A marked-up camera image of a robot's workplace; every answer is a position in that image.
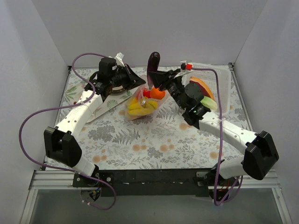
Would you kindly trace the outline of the orange fruit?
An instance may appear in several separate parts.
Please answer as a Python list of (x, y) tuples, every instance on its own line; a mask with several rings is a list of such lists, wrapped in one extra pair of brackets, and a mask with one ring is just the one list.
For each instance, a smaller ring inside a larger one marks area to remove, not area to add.
[(165, 97), (165, 91), (160, 91), (158, 88), (152, 88), (150, 90), (150, 97), (158, 100), (162, 100)]

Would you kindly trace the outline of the red apple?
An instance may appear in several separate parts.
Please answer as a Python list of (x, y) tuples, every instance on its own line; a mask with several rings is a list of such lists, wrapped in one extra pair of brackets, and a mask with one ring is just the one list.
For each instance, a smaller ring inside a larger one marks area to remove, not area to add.
[(142, 94), (143, 94), (144, 97), (150, 98), (150, 91), (149, 90), (144, 89)]

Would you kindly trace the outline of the purple eggplant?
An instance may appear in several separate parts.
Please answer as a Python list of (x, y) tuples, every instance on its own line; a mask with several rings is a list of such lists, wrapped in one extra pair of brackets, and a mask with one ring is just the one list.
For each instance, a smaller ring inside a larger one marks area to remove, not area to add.
[(150, 72), (157, 71), (160, 62), (160, 54), (158, 52), (152, 52), (148, 59), (147, 65), (147, 84), (149, 89), (151, 90), (153, 87), (153, 82), (150, 78)]

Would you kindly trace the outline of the yellow banana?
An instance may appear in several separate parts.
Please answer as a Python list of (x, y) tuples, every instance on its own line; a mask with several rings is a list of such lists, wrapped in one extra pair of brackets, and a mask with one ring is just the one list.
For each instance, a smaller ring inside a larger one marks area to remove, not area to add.
[(158, 102), (149, 98), (137, 99), (133, 97), (127, 104), (127, 113), (130, 116), (144, 116), (151, 114), (158, 108)]

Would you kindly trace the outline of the clear zip top bag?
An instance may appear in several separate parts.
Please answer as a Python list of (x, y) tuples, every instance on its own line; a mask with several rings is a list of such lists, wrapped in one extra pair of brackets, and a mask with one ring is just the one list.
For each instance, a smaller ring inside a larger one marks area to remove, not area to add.
[(147, 84), (139, 86), (125, 104), (125, 119), (132, 121), (156, 112), (169, 96), (168, 91), (150, 89)]

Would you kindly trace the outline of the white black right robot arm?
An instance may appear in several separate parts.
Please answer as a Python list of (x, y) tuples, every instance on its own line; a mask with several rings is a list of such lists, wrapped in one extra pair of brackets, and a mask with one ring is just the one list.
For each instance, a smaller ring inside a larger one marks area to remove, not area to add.
[(266, 131), (245, 130), (215, 114), (211, 106), (216, 102), (204, 94), (198, 82), (183, 85), (179, 72), (179, 69), (149, 71), (147, 76), (155, 88), (169, 92), (184, 110), (182, 116), (187, 124), (219, 137), (221, 142), (227, 142), (242, 154), (231, 160), (219, 159), (202, 181), (220, 186), (230, 178), (243, 175), (262, 180), (279, 160), (272, 136)]

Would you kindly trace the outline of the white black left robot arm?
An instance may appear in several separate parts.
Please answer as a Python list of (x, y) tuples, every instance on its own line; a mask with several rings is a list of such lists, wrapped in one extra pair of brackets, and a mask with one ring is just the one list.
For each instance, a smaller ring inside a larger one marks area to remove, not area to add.
[(99, 183), (99, 168), (83, 156), (77, 142), (81, 129), (114, 88), (122, 87), (127, 91), (146, 83), (122, 59), (122, 53), (114, 58), (102, 58), (99, 70), (89, 78), (74, 108), (54, 128), (47, 127), (44, 131), (47, 157), (84, 174), (83, 181), (90, 187)]

